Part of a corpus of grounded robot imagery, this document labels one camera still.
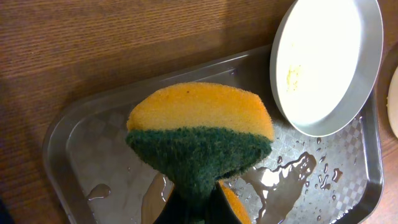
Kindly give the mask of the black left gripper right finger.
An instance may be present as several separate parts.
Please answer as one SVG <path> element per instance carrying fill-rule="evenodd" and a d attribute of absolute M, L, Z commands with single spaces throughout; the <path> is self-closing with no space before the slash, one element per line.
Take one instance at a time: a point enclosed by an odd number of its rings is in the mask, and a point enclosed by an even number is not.
<path fill-rule="evenodd" d="M 220 184 L 215 184 L 205 208 L 206 224 L 241 224 L 233 212 Z"/>

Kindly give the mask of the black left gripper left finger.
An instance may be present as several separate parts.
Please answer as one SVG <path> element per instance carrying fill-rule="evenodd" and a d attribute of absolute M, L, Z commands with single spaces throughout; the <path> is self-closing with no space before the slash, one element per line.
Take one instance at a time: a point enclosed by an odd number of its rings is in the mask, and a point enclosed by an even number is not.
<path fill-rule="evenodd" d="M 189 210 L 187 201 L 173 190 L 154 224 L 188 224 Z"/>

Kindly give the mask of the white plate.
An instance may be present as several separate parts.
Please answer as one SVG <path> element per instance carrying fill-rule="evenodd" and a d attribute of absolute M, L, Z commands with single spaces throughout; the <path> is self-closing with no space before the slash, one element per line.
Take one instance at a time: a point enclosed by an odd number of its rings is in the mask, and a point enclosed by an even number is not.
<path fill-rule="evenodd" d="M 395 137 L 398 137 L 398 67 L 392 76 L 387 96 L 387 115 Z"/>

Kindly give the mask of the green yellow sponge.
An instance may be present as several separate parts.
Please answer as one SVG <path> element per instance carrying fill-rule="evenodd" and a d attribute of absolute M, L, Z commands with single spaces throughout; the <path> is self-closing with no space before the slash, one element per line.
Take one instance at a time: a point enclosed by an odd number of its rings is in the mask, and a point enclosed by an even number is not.
<path fill-rule="evenodd" d="M 272 120 L 257 94 L 217 83 L 179 83 L 135 106 L 126 126 L 126 144 L 187 201 L 189 223 L 205 223 L 215 184 L 241 223 L 249 223 L 244 206 L 223 181 L 271 153 Z M 168 199 L 156 205 L 147 194 L 142 222 L 154 223 Z"/>

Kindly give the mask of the pale green plate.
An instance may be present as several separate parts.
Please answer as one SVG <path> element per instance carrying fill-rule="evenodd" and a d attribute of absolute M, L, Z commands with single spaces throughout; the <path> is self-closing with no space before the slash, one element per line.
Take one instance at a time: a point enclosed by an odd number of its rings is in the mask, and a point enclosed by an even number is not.
<path fill-rule="evenodd" d="M 383 43 L 376 0 L 294 1 L 271 51 L 271 89 L 279 111 L 307 136 L 338 132 L 368 100 Z"/>

